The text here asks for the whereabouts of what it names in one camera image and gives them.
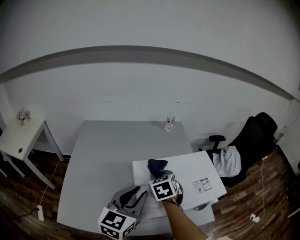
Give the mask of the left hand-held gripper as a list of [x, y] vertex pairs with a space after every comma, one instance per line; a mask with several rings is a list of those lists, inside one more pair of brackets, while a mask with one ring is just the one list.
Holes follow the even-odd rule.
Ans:
[[122, 240], [136, 228], [148, 197], [148, 192], [144, 191], [138, 199], [134, 199], [139, 189], [140, 186], [131, 186], [118, 191], [107, 207], [103, 208], [97, 222], [103, 235], [113, 240]]

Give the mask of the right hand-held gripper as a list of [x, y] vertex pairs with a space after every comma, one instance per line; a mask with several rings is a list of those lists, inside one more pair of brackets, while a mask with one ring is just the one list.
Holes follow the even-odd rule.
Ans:
[[162, 170], [163, 176], [148, 182], [156, 201], [163, 201], [169, 198], [175, 203], [182, 203], [183, 188], [181, 184], [175, 179], [172, 171]]

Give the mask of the dark blue cloth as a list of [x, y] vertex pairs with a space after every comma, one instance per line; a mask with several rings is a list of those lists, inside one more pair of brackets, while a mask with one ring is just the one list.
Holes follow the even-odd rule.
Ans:
[[158, 179], [165, 174], [167, 164], [168, 162], [163, 159], [149, 159], [147, 167], [154, 179]]

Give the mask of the person's right forearm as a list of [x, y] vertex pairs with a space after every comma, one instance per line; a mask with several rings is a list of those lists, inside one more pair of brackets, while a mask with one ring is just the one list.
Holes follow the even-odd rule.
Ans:
[[195, 225], [173, 201], [162, 201], [175, 240], [207, 240], [208, 236]]

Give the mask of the crumpled white garment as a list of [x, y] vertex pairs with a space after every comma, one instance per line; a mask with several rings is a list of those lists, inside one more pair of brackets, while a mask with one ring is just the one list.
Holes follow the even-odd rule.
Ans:
[[241, 157], [236, 146], [228, 146], [221, 149], [220, 153], [213, 153], [214, 167], [222, 178], [237, 176], [241, 170]]

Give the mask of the clear plastic water bottle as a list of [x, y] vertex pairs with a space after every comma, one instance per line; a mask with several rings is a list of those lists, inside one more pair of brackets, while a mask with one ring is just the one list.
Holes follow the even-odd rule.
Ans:
[[165, 131], [172, 131], [174, 123], [175, 123], [175, 111], [171, 110], [166, 118]]

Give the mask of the black office chair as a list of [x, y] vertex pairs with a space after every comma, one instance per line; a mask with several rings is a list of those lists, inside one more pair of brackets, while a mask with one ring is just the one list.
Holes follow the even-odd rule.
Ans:
[[[246, 178], [247, 170], [261, 160], [263, 157], [269, 155], [275, 148], [274, 134], [277, 130], [275, 121], [265, 112], [261, 112], [256, 116], [251, 116], [246, 121], [242, 131], [239, 135], [228, 145], [236, 146], [241, 157], [241, 172], [232, 178], [222, 178], [223, 184], [227, 187], [242, 182]], [[220, 153], [218, 148], [220, 142], [225, 141], [222, 135], [212, 135], [209, 141], [214, 143], [213, 149], [207, 150], [210, 159], [213, 162], [213, 153]]]

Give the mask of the white side table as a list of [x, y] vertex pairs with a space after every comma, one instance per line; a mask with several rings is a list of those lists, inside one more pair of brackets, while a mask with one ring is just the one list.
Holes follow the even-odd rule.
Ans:
[[64, 157], [44, 118], [32, 118], [24, 126], [21, 126], [15, 119], [12, 119], [7, 124], [2, 135], [0, 135], [0, 153], [21, 176], [24, 176], [24, 174], [14, 165], [10, 159], [11, 157], [23, 161], [48, 187], [55, 189], [55, 185], [29, 160], [29, 154], [42, 132], [45, 133], [49, 144], [59, 160], [63, 161]]

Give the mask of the small flower pot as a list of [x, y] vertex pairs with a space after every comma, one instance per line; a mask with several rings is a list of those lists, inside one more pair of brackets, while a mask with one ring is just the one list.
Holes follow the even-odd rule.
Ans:
[[30, 121], [29, 110], [27, 110], [25, 108], [20, 109], [16, 114], [16, 120], [21, 126], [26, 125]]

